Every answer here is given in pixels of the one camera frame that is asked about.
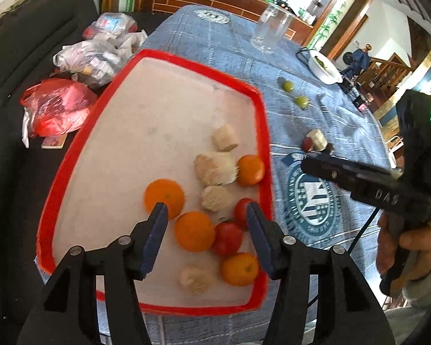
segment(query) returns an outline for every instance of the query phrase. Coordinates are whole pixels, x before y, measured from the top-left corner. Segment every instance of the blue tablecloth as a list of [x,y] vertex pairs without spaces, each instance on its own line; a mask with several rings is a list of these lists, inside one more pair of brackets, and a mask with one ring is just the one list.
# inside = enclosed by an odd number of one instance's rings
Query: blue tablecloth
[[[159,49],[229,73],[257,87],[263,94],[271,138],[274,214],[287,234],[316,248],[341,244],[348,248],[372,208],[349,198],[331,183],[304,175],[300,170],[305,135],[321,129],[335,146],[335,154],[378,166],[389,167],[380,129],[369,111],[359,112],[338,85],[325,85],[301,63],[299,46],[281,40],[274,54],[266,55],[250,44],[253,22],[216,9],[230,18],[227,24],[208,22],[194,11],[210,9],[189,5],[179,9],[150,35],[144,48]],[[311,100],[300,110],[284,92],[279,78],[294,83],[292,96]],[[282,159],[292,154],[289,166]],[[352,253],[357,266],[374,290],[378,289],[375,267],[377,227],[369,227]],[[310,297],[317,291],[311,280]],[[278,282],[269,283],[262,308],[225,317],[173,317],[144,314],[152,344],[238,344],[263,338],[270,320]],[[105,303],[98,302],[99,326],[109,334]],[[316,316],[316,304],[308,320]]]

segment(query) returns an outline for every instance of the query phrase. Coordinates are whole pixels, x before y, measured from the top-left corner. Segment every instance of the red tray rim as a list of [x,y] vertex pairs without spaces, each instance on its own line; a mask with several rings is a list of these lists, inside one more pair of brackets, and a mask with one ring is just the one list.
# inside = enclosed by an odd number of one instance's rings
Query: red tray rim
[[[201,63],[193,62],[177,55],[162,52],[154,49],[142,49],[138,52],[113,79],[111,84],[99,97],[95,107],[86,119],[83,126],[76,134],[71,146],[67,150],[61,165],[56,173],[56,176],[49,190],[45,205],[39,221],[37,231],[37,260],[39,267],[46,273],[52,274],[56,269],[55,260],[53,258],[53,237],[57,216],[61,207],[62,199],[77,163],[78,157],[83,149],[84,144],[88,140],[95,123],[103,110],[113,97],[115,91],[122,84],[123,80],[136,66],[136,64],[144,58],[155,58],[170,62],[174,65],[194,71],[207,78],[215,80],[221,84],[228,86],[246,96],[248,96],[255,108],[255,124],[257,133],[257,149],[260,158],[265,163],[265,177],[259,184],[260,206],[265,213],[267,219],[272,219],[272,179],[270,168],[270,140],[268,133],[267,118],[265,106],[262,101],[262,95],[258,89],[252,87],[239,79],[236,79],[226,73],[223,73],[214,68],[210,68]],[[263,299],[267,293],[267,274],[263,271],[258,275],[254,282],[252,295],[250,300],[244,305],[237,306],[214,306],[214,307],[173,307],[159,306],[152,304],[140,304],[143,312],[155,314],[171,314],[171,315],[186,315],[186,316],[215,316],[228,315],[244,311],[256,310],[261,306]],[[99,300],[105,300],[105,293],[97,291],[96,297]]]

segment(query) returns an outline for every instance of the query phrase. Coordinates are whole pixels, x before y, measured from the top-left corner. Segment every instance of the black sofa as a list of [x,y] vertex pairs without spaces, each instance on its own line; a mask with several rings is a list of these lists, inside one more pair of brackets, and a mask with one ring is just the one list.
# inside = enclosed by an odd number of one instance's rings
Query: black sofa
[[21,142],[22,92],[54,70],[63,45],[81,41],[98,17],[93,0],[27,0],[0,21],[0,343],[16,335],[43,286],[33,263],[46,196],[73,134],[60,151]]

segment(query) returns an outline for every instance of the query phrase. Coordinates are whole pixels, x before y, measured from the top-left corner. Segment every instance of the tray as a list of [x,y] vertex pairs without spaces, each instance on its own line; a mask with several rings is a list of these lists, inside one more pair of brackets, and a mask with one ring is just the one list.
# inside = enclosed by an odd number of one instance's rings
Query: tray
[[[225,73],[168,53],[144,49],[114,79],[78,131],[59,167],[43,209],[37,234],[37,257],[42,270],[52,273],[73,245],[102,248],[129,234],[148,217],[143,191],[160,177],[176,180],[184,189],[182,213],[200,210],[203,185],[193,160],[214,150],[212,130],[231,124],[240,138],[235,159],[258,154],[265,178],[255,187],[228,189],[235,199],[258,199],[272,219],[269,136],[260,92]],[[209,214],[214,223],[231,217],[232,207]],[[261,272],[253,285],[232,287],[218,279],[194,296],[178,283],[186,264],[218,270],[211,252],[189,253],[174,240],[171,221],[153,271],[136,281],[144,312],[211,316],[260,307],[267,290]],[[254,253],[248,233],[240,251]],[[97,298],[104,300],[103,276],[97,277]]]

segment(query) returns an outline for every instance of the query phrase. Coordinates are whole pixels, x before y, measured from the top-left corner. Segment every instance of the glass cup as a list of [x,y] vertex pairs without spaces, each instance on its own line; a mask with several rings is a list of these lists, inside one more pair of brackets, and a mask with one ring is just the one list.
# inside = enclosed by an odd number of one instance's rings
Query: glass cup
[[269,3],[257,22],[251,44],[261,52],[273,53],[294,16],[292,12]]

